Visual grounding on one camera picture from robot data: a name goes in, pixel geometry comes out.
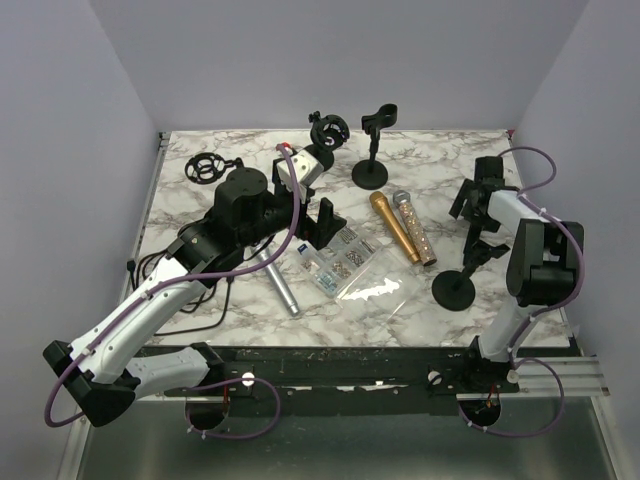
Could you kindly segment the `gold microphone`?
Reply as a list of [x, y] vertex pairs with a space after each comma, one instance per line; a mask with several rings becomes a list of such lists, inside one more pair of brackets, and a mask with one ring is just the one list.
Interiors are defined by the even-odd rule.
[[369, 201], [373, 210], [380, 216], [396, 244], [401, 248], [408, 260], [412, 264], [419, 263], [420, 256], [408, 234], [393, 213], [387, 197], [382, 192], [375, 191], [369, 196]]

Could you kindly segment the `glitter microphone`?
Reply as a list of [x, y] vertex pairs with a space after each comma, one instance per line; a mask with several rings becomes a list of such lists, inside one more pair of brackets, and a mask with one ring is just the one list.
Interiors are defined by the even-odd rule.
[[405, 190], [396, 190], [393, 193], [392, 200], [400, 213], [407, 234], [419, 255], [421, 263], [425, 267], [434, 265], [437, 262], [437, 256], [412, 204], [411, 195]]

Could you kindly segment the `round base clip stand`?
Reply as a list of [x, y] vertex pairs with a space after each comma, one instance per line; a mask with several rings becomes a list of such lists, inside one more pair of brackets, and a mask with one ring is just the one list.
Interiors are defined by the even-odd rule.
[[369, 156], [359, 161], [351, 171], [351, 177], [356, 186], [361, 189], [374, 191], [383, 187], [388, 181], [388, 170], [377, 159], [381, 131], [394, 126], [397, 121], [398, 106], [387, 103], [382, 105], [374, 114], [361, 117], [361, 127], [369, 136]]
[[471, 276], [476, 270], [492, 259], [499, 259], [510, 251], [507, 244], [492, 246], [480, 238], [482, 228], [471, 225], [463, 248], [463, 268], [461, 271], [440, 272], [432, 282], [431, 291], [436, 302], [453, 312], [469, 308], [476, 296]]

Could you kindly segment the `silver microphone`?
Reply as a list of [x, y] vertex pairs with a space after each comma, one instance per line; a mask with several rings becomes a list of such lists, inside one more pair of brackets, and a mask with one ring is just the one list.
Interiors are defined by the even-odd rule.
[[263, 271], [288, 313], [292, 317], [299, 316], [301, 310], [298, 302], [276, 263], [269, 263], [263, 268]]

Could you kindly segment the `round base shock mount stand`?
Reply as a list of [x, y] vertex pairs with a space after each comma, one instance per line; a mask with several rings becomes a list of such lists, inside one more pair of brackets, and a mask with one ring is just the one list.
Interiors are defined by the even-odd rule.
[[303, 148], [328, 171], [334, 165], [334, 151], [342, 147], [350, 138], [346, 121], [335, 114], [322, 116], [315, 111], [308, 116], [311, 143]]

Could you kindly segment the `tripod shock mount stand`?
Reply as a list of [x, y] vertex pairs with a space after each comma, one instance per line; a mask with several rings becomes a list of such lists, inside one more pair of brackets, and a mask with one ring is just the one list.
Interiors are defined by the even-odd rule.
[[196, 185], [211, 185], [230, 169], [244, 166], [241, 158], [227, 160], [214, 152], [202, 152], [191, 157], [184, 166], [186, 178]]

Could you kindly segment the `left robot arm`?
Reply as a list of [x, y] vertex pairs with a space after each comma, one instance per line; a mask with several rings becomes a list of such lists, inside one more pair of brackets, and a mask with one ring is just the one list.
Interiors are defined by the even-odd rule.
[[139, 356], [140, 349], [188, 303], [224, 277], [242, 274], [247, 247], [285, 231], [324, 248], [346, 222], [322, 199], [317, 219], [306, 208], [324, 166], [300, 151], [273, 164], [273, 174], [238, 167], [220, 183], [202, 219], [183, 227], [155, 270], [107, 318], [72, 342], [54, 341], [43, 356], [94, 427], [135, 401], [173, 389], [214, 393], [221, 358], [205, 344]]

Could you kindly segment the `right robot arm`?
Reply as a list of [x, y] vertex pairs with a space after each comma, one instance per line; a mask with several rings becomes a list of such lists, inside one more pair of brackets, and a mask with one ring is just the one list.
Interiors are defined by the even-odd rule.
[[469, 231], [463, 269], [444, 271], [432, 283], [433, 297], [445, 309], [469, 308], [476, 295], [471, 276], [488, 261], [510, 255], [508, 297], [490, 326], [474, 339], [476, 358], [459, 370], [462, 384], [480, 392], [496, 380], [492, 363], [512, 362], [539, 316], [577, 296], [584, 281], [585, 232], [581, 223], [550, 215], [523, 190], [509, 186], [500, 156], [475, 160], [474, 177], [463, 182], [449, 215], [466, 220]]

